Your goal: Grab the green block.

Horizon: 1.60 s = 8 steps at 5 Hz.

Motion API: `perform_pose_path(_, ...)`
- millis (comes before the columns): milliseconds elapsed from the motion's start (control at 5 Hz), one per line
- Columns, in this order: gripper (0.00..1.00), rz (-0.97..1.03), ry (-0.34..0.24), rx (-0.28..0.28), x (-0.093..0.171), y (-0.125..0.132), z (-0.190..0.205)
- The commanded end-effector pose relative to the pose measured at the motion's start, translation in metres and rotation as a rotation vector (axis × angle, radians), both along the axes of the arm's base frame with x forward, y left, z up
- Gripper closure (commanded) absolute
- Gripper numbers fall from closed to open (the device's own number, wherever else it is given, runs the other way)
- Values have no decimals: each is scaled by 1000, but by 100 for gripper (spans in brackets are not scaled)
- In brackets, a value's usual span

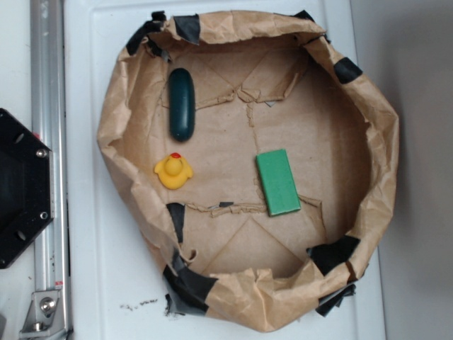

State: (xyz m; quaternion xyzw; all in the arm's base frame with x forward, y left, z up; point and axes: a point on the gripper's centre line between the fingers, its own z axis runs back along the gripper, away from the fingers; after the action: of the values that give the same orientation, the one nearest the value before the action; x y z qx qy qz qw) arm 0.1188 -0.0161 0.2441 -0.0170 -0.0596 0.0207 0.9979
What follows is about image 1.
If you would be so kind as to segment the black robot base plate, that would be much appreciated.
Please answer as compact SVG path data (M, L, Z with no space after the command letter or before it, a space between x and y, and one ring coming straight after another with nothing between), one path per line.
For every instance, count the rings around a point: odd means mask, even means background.
M53 220L52 151L1 109L1 269Z

